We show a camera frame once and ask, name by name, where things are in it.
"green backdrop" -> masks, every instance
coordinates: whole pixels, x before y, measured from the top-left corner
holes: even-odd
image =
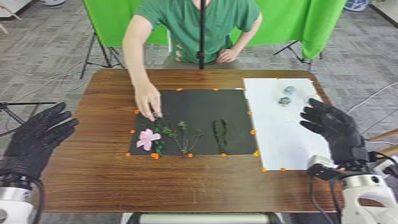
[[[313,59],[328,45],[347,0],[256,0],[265,22],[249,46],[299,40],[303,56]],[[120,47],[141,0],[86,0],[102,43]],[[240,31],[233,31],[233,40]],[[159,26],[148,43],[168,44],[168,29]]]

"black glove finger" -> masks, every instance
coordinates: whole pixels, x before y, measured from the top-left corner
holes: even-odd
[[[43,122],[49,121],[49,119],[57,116],[57,114],[65,111],[66,109],[66,103],[59,103],[52,108],[49,108],[41,113],[34,115],[34,117],[29,120],[31,125],[40,125]]]
[[[61,145],[61,143],[65,142],[65,140],[72,137],[73,133],[75,133],[77,128],[72,127],[72,129],[65,132],[65,135],[59,136],[59,138],[54,140],[54,143],[57,145]]]
[[[304,126],[304,128],[308,128],[308,130],[312,132],[315,132],[317,134],[324,135],[326,129],[317,124],[310,123],[308,121],[303,121],[301,125]]]
[[[306,113],[312,117],[319,117],[319,118],[320,118],[320,116],[322,116],[320,111],[319,111],[315,108],[312,108],[312,107],[304,107],[304,113]]]
[[[319,116],[312,116],[310,114],[306,113],[301,113],[301,116],[303,116],[303,119],[312,121],[312,123],[315,123],[319,126],[324,126],[322,124],[322,119]]]
[[[66,121],[72,118],[72,111],[66,111],[63,114],[59,114],[52,120],[49,121],[49,128],[52,128],[63,121]]]
[[[322,103],[317,99],[310,99],[310,105],[315,108],[315,110],[319,111],[320,114],[328,113],[333,106],[328,105],[326,103]]]
[[[40,114],[36,114],[36,116],[29,119],[27,123],[22,125],[15,136],[38,136],[49,129],[49,120],[54,118],[54,116],[57,116],[65,109],[66,104],[61,103],[52,108],[49,108]]]
[[[70,129],[79,125],[79,120],[70,120],[65,124],[54,127],[43,135],[43,140],[50,144],[68,133]]]

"light stand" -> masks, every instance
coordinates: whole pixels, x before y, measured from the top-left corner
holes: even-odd
[[[0,103],[0,112],[4,111],[6,114],[11,116],[11,118],[15,119],[15,121],[24,124],[25,120],[22,119],[22,117],[17,115],[17,113],[13,112],[13,110],[9,109],[9,106],[27,106],[27,105],[34,105],[34,111],[31,113],[31,117],[36,115],[38,109],[41,105],[47,104],[57,104],[56,102],[38,102],[38,103]],[[11,134],[15,132],[15,130],[8,131],[6,133],[0,134],[0,137],[6,136],[8,134]]]
[[[201,22],[200,22],[200,69],[205,69],[205,51],[207,51],[207,0],[201,0]]]

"human arm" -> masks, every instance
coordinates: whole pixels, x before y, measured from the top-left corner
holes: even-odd
[[[145,44],[153,31],[148,19],[136,15],[123,40],[129,73],[136,87],[136,102],[145,117],[155,121],[162,117],[161,92],[152,83],[145,66]]]
[[[253,30],[249,32],[242,32],[240,39],[239,39],[239,42],[237,42],[233,48],[224,49],[221,51],[217,63],[228,63],[228,62],[233,62],[237,60],[237,57],[239,57],[240,52],[246,48],[246,45],[249,44],[249,42],[253,40],[253,37],[258,33],[262,24],[264,24],[264,14],[260,13],[258,20],[253,23]]]

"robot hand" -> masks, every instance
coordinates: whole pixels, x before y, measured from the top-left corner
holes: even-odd
[[[61,103],[22,125],[4,154],[2,173],[40,179],[54,149],[72,136],[79,125],[77,119],[63,123],[72,118],[72,112],[63,112],[65,109],[66,104]]]
[[[304,108],[303,126],[326,137],[333,161],[338,165],[352,161],[368,162],[365,138],[358,132],[356,121],[347,113],[315,99]]]

